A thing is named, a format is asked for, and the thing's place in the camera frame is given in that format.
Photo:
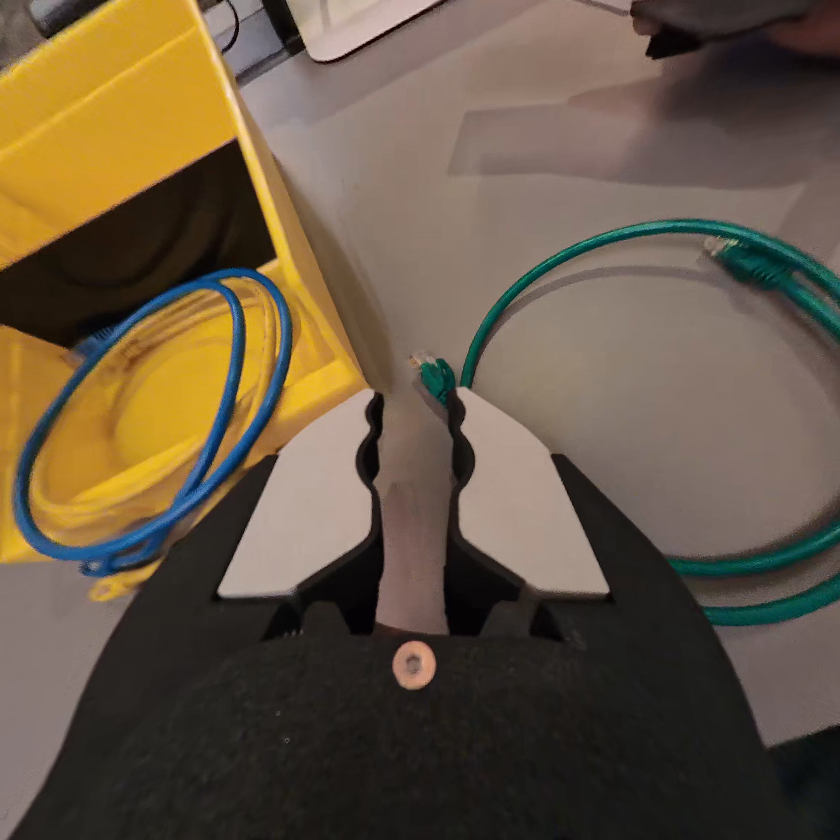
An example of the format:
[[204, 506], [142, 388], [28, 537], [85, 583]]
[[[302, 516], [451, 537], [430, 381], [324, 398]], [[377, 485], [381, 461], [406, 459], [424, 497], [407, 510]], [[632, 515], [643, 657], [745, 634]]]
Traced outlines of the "yellow storage bin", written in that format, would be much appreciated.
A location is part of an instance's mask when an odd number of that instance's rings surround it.
[[366, 382], [196, 2], [105, 3], [1, 100], [2, 270], [232, 141], [276, 249], [69, 348], [2, 326], [2, 563], [131, 575]]

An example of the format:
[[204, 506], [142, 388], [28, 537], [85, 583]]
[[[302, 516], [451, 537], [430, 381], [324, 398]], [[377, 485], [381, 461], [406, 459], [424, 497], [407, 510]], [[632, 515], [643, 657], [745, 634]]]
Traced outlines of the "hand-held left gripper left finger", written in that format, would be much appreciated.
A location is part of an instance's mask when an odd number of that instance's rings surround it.
[[280, 450], [216, 591], [221, 604], [274, 605], [281, 632], [330, 604], [372, 634], [384, 570], [375, 488], [384, 398], [360, 391]]

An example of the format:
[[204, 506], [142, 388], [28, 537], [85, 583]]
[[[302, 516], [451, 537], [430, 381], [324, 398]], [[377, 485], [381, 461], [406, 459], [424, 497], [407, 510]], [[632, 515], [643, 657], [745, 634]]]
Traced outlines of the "wooden stand with white base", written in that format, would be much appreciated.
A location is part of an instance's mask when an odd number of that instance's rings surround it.
[[287, 1], [304, 49], [319, 64], [351, 55], [442, 1]]

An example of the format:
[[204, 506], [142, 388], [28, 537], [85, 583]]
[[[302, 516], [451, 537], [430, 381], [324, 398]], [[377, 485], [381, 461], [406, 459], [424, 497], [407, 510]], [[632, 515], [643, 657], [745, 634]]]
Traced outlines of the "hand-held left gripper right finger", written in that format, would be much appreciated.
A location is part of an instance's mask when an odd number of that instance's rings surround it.
[[447, 398], [451, 437], [444, 604], [451, 634], [493, 613], [525, 632], [555, 603], [607, 602], [602, 567], [560, 471], [536, 435], [467, 387]]

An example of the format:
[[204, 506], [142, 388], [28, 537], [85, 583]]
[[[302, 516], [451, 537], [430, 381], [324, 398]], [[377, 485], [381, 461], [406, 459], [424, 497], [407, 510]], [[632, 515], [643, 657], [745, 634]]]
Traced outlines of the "black bin divider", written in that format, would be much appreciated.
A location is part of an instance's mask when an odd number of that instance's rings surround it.
[[1, 324], [69, 348], [173, 287], [276, 255], [232, 141], [3, 269]]

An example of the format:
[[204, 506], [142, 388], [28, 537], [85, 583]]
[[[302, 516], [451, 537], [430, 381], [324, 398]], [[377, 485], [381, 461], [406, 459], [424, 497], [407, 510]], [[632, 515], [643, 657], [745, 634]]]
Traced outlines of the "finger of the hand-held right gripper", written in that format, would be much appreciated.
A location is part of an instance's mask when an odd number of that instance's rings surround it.
[[634, 1], [633, 20], [656, 27], [646, 57], [661, 60], [808, 15], [817, 1]]

